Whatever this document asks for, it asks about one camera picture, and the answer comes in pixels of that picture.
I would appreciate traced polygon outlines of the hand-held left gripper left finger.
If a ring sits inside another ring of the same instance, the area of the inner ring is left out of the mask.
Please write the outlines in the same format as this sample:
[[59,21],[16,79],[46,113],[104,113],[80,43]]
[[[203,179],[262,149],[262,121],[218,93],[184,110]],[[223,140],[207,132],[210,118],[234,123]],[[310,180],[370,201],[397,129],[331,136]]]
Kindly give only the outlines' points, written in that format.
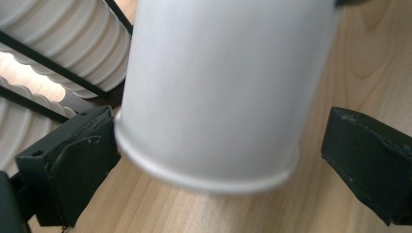
[[73,226],[120,160],[109,106],[82,112],[16,157],[17,200],[25,219]]

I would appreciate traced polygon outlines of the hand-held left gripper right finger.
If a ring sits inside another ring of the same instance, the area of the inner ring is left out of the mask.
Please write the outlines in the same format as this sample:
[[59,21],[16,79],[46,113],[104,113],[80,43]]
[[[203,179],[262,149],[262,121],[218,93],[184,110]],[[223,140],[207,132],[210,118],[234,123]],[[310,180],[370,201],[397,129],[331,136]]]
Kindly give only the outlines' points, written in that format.
[[333,107],[321,153],[386,224],[412,225],[412,137],[371,116]]

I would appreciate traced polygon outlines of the short stack of white cups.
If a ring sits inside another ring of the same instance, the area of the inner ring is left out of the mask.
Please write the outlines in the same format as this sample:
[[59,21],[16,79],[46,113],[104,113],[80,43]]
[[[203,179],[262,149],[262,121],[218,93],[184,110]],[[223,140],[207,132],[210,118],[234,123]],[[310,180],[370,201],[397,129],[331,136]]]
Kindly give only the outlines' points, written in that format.
[[[0,77],[0,85],[65,117],[71,118],[77,114],[43,95],[33,94],[25,86],[9,84],[3,77]],[[59,122],[0,97],[0,171],[10,177],[16,174],[15,157],[59,125]]]

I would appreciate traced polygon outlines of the black wire cup holder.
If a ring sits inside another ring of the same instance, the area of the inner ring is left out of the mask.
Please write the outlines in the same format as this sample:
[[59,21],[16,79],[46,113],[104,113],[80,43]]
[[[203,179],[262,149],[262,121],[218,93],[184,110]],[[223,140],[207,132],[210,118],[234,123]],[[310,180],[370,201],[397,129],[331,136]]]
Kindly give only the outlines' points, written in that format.
[[[111,91],[104,91],[97,85],[84,80],[82,77],[45,57],[29,46],[21,43],[2,30],[0,30],[0,43],[13,50],[16,50],[19,53],[22,53],[23,55],[33,59],[36,62],[39,62],[41,65],[50,68],[52,71],[56,72],[59,75],[62,75],[65,79],[74,82],[75,84],[78,84],[79,86],[84,87],[86,90],[96,94],[95,98],[85,100],[84,98],[76,97],[73,92],[67,91],[62,103],[66,104],[68,107],[74,108],[77,111],[84,111],[97,106],[111,106],[114,109],[121,104],[121,96],[123,94],[124,83],[120,83]],[[48,107],[38,104],[34,100],[20,95],[8,89],[2,84],[0,84],[0,97],[11,101],[12,103],[18,104],[25,109],[40,114],[41,116],[50,118],[51,120],[54,120],[56,122],[64,123],[68,120],[67,116],[64,116]]]

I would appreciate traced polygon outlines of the tall stack of white cups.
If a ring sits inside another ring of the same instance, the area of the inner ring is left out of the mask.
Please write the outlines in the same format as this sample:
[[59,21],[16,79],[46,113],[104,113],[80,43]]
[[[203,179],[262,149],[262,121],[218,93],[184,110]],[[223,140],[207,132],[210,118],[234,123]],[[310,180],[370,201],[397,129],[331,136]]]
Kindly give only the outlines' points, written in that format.
[[104,0],[0,0],[0,30],[104,91],[126,77],[131,36]]

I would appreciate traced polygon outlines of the white paper cup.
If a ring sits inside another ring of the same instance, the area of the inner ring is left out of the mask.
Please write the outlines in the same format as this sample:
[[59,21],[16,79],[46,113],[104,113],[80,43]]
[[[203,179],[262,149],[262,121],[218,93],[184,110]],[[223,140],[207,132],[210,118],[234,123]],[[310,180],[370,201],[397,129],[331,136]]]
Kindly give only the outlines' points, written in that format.
[[283,183],[340,16],[336,0],[139,0],[119,149],[190,188]]

